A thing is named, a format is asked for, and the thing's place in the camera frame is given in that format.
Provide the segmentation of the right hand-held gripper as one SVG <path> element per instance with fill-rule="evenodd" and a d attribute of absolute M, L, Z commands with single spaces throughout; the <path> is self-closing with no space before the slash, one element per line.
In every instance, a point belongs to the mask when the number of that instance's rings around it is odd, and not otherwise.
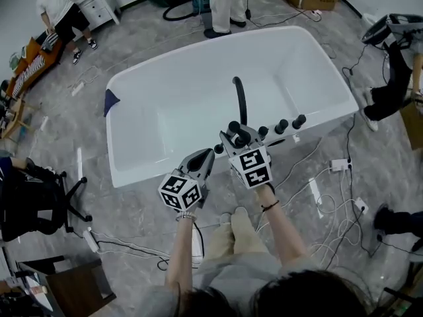
<path fill-rule="evenodd" d="M 246 131 L 250 135 L 249 145 L 262 145 L 262 140 L 265 138 L 265 127 L 259 127 L 258 130 L 247 127 Z M 236 155 L 236 147 L 232 138 L 224 131 L 220 131 L 219 137 L 227 155 L 234 156 L 229 158 L 229 164 L 246 189 L 251 190 L 273 180 L 271 158 L 265 146 L 249 149 Z"/>

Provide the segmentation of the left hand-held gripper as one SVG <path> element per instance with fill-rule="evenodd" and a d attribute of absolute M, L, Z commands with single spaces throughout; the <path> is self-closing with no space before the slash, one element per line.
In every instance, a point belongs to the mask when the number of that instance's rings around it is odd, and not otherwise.
<path fill-rule="evenodd" d="M 176 211 L 195 211 L 202 208 L 209 190 L 206 180 L 211 174 L 215 152 L 201 149 L 182 160 L 179 168 L 166 174 L 158 193 L 163 203 Z"/>

